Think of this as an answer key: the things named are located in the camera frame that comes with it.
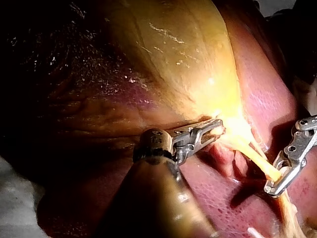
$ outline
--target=yellow fat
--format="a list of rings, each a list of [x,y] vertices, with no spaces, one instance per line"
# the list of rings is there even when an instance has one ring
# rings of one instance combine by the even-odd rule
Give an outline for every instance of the yellow fat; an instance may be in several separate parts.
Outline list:
[[[228,32],[210,0],[105,0],[102,9],[113,42],[146,74],[147,88],[184,119],[222,119],[221,141],[279,178],[243,117]]]

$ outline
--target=metal pivot screw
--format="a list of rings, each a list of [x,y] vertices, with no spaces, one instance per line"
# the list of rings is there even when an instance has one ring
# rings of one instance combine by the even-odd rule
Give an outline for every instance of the metal pivot screw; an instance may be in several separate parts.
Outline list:
[[[299,122],[299,124],[300,124],[300,125],[307,125],[307,124],[308,124],[308,121],[306,121],[306,120],[301,120],[301,121]]]
[[[291,145],[287,149],[288,149],[289,152],[294,152],[294,151],[296,151],[296,146]]]

